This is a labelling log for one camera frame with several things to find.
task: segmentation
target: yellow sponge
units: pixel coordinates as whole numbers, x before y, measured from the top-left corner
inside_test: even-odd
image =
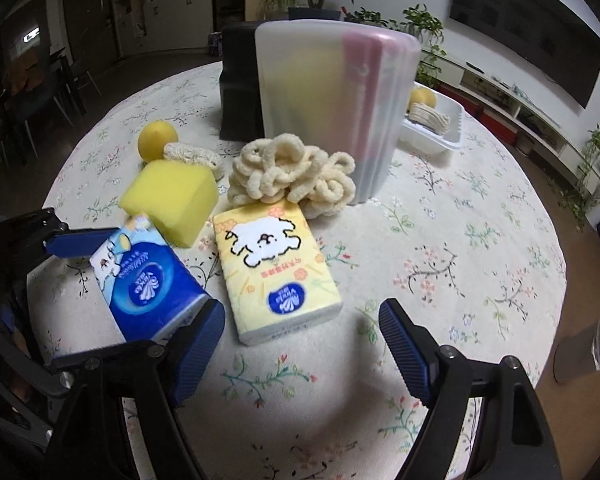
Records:
[[[218,203],[218,188],[206,166],[154,160],[140,172],[119,206],[147,215],[165,240],[191,247]]]

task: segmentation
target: brown wooden door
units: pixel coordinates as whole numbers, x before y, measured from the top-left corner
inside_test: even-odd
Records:
[[[111,0],[62,0],[71,54],[92,74],[118,59]]]

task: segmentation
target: yellow fruit in tray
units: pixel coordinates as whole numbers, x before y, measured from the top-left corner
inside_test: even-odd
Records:
[[[168,142],[178,142],[176,129],[166,121],[154,121],[140,132],[138,153],[145,162],[162,158],[164,145]]]
[[[429,88],[418,86],[411,90],[411,97],[409,97],[407,111],[411,110],[411,105],[414,103],[422,103],[424,105],[430,106],[431,108],[435,108],[436,95]]]

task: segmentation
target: tablecloth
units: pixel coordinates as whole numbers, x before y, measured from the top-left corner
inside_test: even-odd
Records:
[[[180,140],[216,150],[227,171],[241,145],[219,140],[221,63],[167,78],[113,108],[80,141],[45,202],[72,228],[115,226],[141,169],[140,130],[164,119]],[[212,480],[393,479],[426,409],[404,386],[378,328],[396,297],[439,344],[499,362],[517,355],[535,385],[566,288],[554,227],[511,154],[467,116],[448,168],[396,150],[366,203],[310,221],[344,300],[333,321],[259,346],[237,340],[214,232],[207,222],[176,253],[227,307],[222,339],[194,397],[178,410]],[[227,177],[218,183],[228,208]],[[85,258],[51,258],[29,278],[45,358],[123,341]],[[154,476],[132,401],[127,423],[141,479]],[[464,471],[479,402],[470,401],[452,478]]]

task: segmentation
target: bolt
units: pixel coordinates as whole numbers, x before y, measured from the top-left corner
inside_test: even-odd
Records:
[[[442,345],[440,347],[440,353],[444,357],[448,357],[449,359],[453,359],[454,357],[456,357],[458,355],[458,350],[456,350],[455,348],[453,348],[451,345]]]
[[[90,357],[84,364],[85,370],[95,370],[98,366],[100,366],[100,359],[97,357]]]
[[[149,348],[146,350],[146,354],[149,357],[160,357],[162,354],[164,354],[164,346],[160,346],[160,345],[153,345],[153,346],[149,346]]]
[[[62,372],[60,374],[60,384],[62,384],[63,388],[70,390],[71,387],[74,385],[74,376],[71,375],[69,372]]]
[[[517,368],[520,368],[522,366],[520,364],[520,361],[518,360],[518,358],[513,357],[513,355],[506,356],[504,358],[504,362],[509,368],[513,368],[514,370],[516,370]]]

